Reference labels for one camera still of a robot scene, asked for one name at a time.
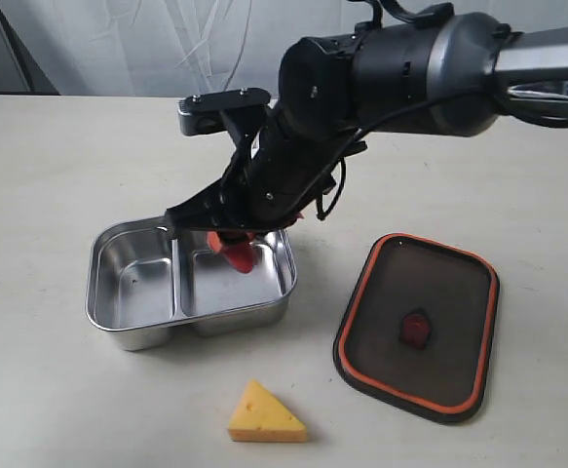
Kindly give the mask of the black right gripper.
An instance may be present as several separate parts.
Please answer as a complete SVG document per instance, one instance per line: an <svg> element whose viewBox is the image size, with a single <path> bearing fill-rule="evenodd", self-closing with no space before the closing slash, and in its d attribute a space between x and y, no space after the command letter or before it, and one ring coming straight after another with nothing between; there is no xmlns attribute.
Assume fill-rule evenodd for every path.
<svg viewBox="0 0 568 468"><path fill-rule="evenodd" d="M300 212L325 190L325 180L352 130L314 141L293 131L284 115L265 105L225 110L223 128L236 149L221 178L185 202L168 208L165 222L176 236L210 231L209 248L248 233L265 234L294 225Z"/></svg>

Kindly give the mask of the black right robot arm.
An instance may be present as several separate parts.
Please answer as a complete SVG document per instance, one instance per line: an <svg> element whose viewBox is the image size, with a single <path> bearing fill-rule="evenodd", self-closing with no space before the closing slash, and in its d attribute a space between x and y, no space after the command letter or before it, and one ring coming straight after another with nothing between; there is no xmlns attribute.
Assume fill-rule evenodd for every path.
<svg viewBox="0 0 568 468"><path fill-rule="evenodd" d="M284 54L279 90L184 98L187 136L227 133L223 175L168 208L171 233L214 231L236 244L293 224L343 184L332 178L373 132L473 137L501 115L568 129L568 27L522 33L449 3L393 8L349 35L305 37Z"/></svg>

